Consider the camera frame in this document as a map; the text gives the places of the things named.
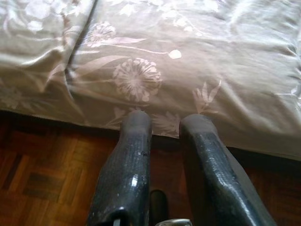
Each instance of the metal part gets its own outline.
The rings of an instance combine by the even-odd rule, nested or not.
[[[171,219],[162,221],[156,226],[192,226],[192,223],[189,219]]]

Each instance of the bed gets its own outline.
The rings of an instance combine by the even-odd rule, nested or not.
[[[298,0],[0,0],[0,109],[153,134],[209,116],[227,146],[301,160]]]

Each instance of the floral bedspread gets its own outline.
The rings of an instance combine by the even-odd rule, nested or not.
[[[0,0],[0,108],[153,133],[210,116],[226,145],[301,160],[298,0]]]

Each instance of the white flower pattern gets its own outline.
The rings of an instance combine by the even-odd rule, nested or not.
[[[154,62],[141,58],[130,58],[118,65],[113,73],[117,91],[127,100],[149,101],[150,96],[158,93],[162,82],[161,73],[155,66]]]
[[[116,35],[116,30],[108,22],[93,24],[84,40],[89,47],[99,47],[102,42]]]

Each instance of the parquet floor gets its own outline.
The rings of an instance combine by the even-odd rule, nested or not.
[[[117,139],[0,119],[0,226],[84,226],[99,171]],[[151,187],[170,218],[191,218],[179,151],[151,151]],[[247,169],[280,226],[301,226],[301,178]]]

